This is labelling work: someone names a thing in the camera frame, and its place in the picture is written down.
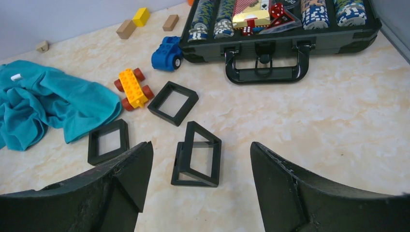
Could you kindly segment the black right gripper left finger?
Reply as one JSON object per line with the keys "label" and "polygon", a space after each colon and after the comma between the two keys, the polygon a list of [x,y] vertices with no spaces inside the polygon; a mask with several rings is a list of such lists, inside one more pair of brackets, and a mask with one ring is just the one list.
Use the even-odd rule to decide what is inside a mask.
{"label": "black right gripper left finger", "polygon": [[3,232],[132,232],[153,164],[151,142],[41,190],[0,197]]}

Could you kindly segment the teal garment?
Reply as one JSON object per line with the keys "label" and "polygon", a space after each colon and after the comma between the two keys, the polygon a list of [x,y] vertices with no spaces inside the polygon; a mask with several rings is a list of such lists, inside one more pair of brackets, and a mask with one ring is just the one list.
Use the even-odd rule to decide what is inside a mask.
{"label": "teal garment", "polygon": [[[12,81],[20,73],[22,79]],[[25,151],[48,128],[71,143],[122,112],[119,96],[105,86],[26,60],[0,67],[0,146]]]}

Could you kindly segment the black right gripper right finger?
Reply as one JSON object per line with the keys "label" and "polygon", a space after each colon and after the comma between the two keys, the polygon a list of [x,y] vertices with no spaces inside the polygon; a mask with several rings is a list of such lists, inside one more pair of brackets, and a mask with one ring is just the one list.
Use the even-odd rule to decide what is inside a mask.
{"label": "black right gripper right finger", "polygon": [[253,142],[250,158],[267,232],[407,232],[410,196],[349,187]]}

